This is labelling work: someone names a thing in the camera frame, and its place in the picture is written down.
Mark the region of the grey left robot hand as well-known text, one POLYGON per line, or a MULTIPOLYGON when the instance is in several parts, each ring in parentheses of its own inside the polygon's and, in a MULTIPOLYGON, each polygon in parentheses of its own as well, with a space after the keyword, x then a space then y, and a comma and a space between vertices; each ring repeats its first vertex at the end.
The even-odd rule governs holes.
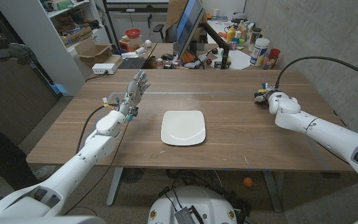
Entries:
POLYGON ((129 82, 122 101, 118 104, 116 111, 122 113, 124 116, 133 115, 136 117, 139 109, 137 105, 140 103, 144 91, 150 86, 150 83, 147 81, 147 74, 144 71, 139 70, 129 82))

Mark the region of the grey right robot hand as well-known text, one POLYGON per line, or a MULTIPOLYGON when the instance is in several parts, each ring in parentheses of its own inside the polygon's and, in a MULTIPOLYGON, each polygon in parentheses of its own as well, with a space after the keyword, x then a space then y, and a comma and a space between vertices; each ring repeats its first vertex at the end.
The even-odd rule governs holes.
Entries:
POLYGON ((259 90, 257 93, 254 93, 254 103, 268 105, 270 95, 275 92, 276 89, 274 87, 267 87, 266 89, 259 90))

